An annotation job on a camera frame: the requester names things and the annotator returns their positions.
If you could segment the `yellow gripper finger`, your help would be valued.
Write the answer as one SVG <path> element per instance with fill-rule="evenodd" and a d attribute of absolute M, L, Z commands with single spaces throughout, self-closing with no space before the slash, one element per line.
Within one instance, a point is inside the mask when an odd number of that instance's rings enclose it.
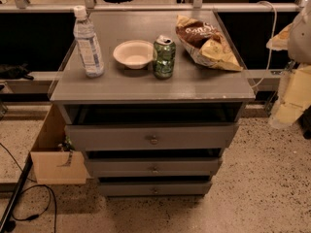
<path fill-rule="evenodd" d="M 270 50 L 287 50 L 290 30 L 292 25 L 284 27 L 277 35 L 273 36 L 266 44 Z"/>
<path fill-rule="evenodd" d="M 285 71 L 277 95 L 268 123 L 283 129 L 294 124 L 311 106 L 311 66 L 299 65 L 293 71 Z"/>

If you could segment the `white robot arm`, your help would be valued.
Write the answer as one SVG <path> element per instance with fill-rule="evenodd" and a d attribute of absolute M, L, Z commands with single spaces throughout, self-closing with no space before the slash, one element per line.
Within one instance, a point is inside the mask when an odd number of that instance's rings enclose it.
<path fill-rule="evenodd" d="M 311 4 L 307 3 L 266 46 L 286 50 L 290 61 L 298 65 L 282 72 L 278 98 L 271 109 L 269 124 L 282 129 L 294 124 L 311 106 Z"/>

